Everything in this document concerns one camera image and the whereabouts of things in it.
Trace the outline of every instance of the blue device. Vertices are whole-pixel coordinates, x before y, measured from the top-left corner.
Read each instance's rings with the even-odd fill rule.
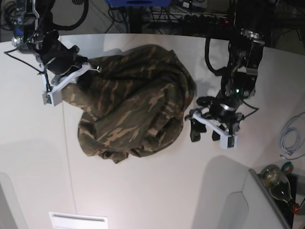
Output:
[[[111,6],[173,6],[179,0],[107,0]]]

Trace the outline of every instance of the bottle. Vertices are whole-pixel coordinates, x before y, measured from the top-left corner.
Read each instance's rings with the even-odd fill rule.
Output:
[[[271,165],[264,168],[261,178],[274,199],[287,203],[294,214],[300,211],[300,206],[292,199],[289,180],[278,166]]]

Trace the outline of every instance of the crumpled fabric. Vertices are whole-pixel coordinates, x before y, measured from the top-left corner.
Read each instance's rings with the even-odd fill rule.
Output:
[[[174,51],[149,45],[89,62],[102,67],[91,72],[90,86],[71,83],[62,91],[64,101],[84,111],[78,139],[87,156],[119,163],[129,154],[155,154],[178,138],[195,83]]]

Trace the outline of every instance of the coiled white cable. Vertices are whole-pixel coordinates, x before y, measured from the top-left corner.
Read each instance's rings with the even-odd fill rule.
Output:
[[[287,124],[284,126],[283,130],[281,131],[280,137],[278,139],[278,146],[280,147],[282,152],[285,153],[286,155],[292,156],[292,154],[294,154],[295,151],[300,149],[305,142],[305,138],[303,140],[301,140],[300,130],[296,127],[290,127],[298,119],[301,119],[302,121],[305,122],[305,119],[302,118],[302,115],[305,115],[305,112],[302,112],[301,114],[292,117],[287,122]],[[293,145],[287,147],[286,143],[285,143],[286,137],[293,132],[296,134],[295,142],[293,143]],[[295,158],[287,158],[284,155],[281,155],[281,157],[286,160],[296,160],[303,156],[305,156],[305,154],[295,157]]]

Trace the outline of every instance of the white table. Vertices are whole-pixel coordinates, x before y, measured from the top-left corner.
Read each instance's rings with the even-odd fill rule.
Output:
[[[200,96],[216,95],[220,89],[221,78],[209,72],[204,62],[204,38],[96,34],[64,36],[61,41],[68,48],[78,45],[80,54],[89,58],[158,44],[176,52],[196,81]],[[214,68],[227,64],[227,44],[211,42]],[[9,48],[8,43],[0,45],[1,52]],[[22,63],[1,57],[5,73],[0,104],[5,112],[0,114],[0,172],[10,176],[31,229],[42,225],[51,229],[48,211],[107,216],[110,229],[213,229],[227,194],[242,189],[249,167],[260,171],[282,162],[278,135],[292,115],[305,110],[305,57],[265,49],[256,95],[248,101],[260,111],[241,124],[237,149],[222,150],[212,141],[210,129],[200,142],[191,143],[186,122],[172,146],[145,158],[130,156],[115,165],[82,152],[77,139],[80,109],[67,103],[43,106],[40,76]],[[31,56],[22,58],[35,63]],[[251,112],[247,107],[241,111]],[[30,152],[24,140],[30,141]],[[36,142],[47,146],[33,150]],[[298,168],[304,164],[305,159],[294,162]],[[49,199],[54,192],[60,196]]]

